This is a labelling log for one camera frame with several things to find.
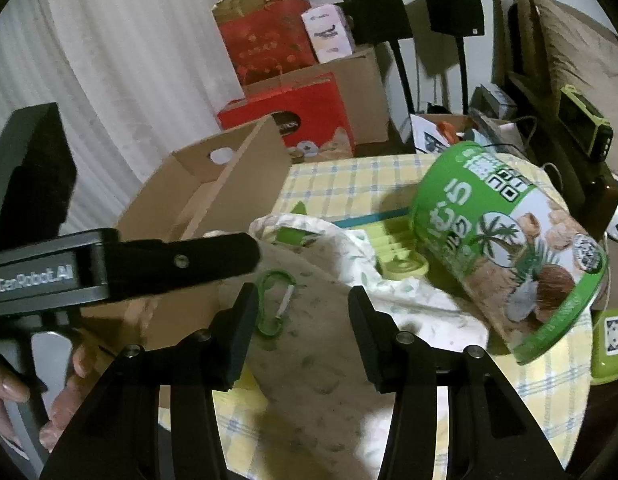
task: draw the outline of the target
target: patterned cloth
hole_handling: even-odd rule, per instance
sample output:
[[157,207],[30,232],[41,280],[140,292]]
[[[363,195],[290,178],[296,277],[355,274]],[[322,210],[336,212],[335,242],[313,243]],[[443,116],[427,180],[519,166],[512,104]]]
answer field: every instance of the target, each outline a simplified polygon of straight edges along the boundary
[[[564,205],[542,170],[512,155],[499,156]],[[298,164],[292,166],[273,212],[290,212],[302,201],[308,215],[335,221],[403,208],[411,203],[418,181],[434,160],[433,155],[393,155]],[[571,457],[582,424],[591,354],[588,310],[550,351],[526,366],[519,366],[510,354],[494,355],[492,351],[494,361],[534,415],[563,466]],[[305,450],[294,447],[294,430],[268,415],[268,401],[249,372],[243,373],[231,392],[214,392],[214,400],[227,465],[232,470],[259,480],[331,478],[316,471]],[[161,411],[167,427],[168,415],[167,410]],[[438,425],[436,480],[446,475],[448,430],[447,423]]]

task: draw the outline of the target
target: finger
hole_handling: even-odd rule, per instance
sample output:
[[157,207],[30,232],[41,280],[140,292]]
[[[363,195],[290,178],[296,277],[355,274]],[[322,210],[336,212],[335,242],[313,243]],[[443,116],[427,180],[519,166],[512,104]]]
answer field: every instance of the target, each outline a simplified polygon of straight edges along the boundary
[[68,426],[71,417],[78,411],[97,380],[96,373],[92,373],[87,378],[81,378],[78,375],[69,378],[67,386],[55,397],[51,406],[50,418],[56,428],[64,430]]
[[82,343],[73,353],[73,370],[82,378],[87,377],[96,364],[96,349]]
[[16,432],[13,430],[9,415],[7,415],[7,409],[4,407],[4,402],[0,399],[0,434],[7,440],[12,440],[16,444],[20,445]]
[[26,385],[0,363],[0,398],[27,402],[29,396],[29,389]]
[[54,426],[53,422],[49,421],[40,430],[40,444],[42,444],[47,451],[53,451],[61,435],[62,430]]

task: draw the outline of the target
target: black oval logo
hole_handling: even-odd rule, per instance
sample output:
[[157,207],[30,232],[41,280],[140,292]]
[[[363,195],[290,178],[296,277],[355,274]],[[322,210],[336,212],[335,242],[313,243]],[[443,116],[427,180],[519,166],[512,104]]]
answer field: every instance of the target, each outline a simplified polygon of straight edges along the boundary
[[298,114],[290,111],[272,112],[271,116],[276,121],[276,126],[281,136],[287,136],[300,128],[301,120]]

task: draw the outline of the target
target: checkered tablecloth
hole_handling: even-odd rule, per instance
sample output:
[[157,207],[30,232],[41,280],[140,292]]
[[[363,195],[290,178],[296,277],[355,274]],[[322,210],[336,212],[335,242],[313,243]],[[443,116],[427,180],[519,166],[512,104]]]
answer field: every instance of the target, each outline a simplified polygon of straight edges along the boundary
[[[539,168],[512,155],[499,155],[564,205]],[[394,155],[292,166],[273,212],[304,202],[307,214],[330,221],[409,206],[433,155]],[[590,387],[592,327],[588,311],[542,357],[518,366],[512,355],[494,356],[534,415],[563,463],[569,461]],[[311,456],[294,446],[292,421],[272,418],[253,377],[243,374],[232,392],[214,392],[216,415],[228,466],[258,480],[330,478]],[[168,425],[168,412],[161,418]],[[438,425],[434,478],[445,478],[449,428]]]

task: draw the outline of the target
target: white curtain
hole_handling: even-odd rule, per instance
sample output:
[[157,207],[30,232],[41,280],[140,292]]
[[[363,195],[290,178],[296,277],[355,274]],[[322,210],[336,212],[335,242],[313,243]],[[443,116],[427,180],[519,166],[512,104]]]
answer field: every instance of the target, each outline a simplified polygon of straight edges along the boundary
[[217,0],[10,0],[0,15],[0,131],[56,101],[78,168],[63,231],[115,224],[172,150],[219,131],[243,96]]

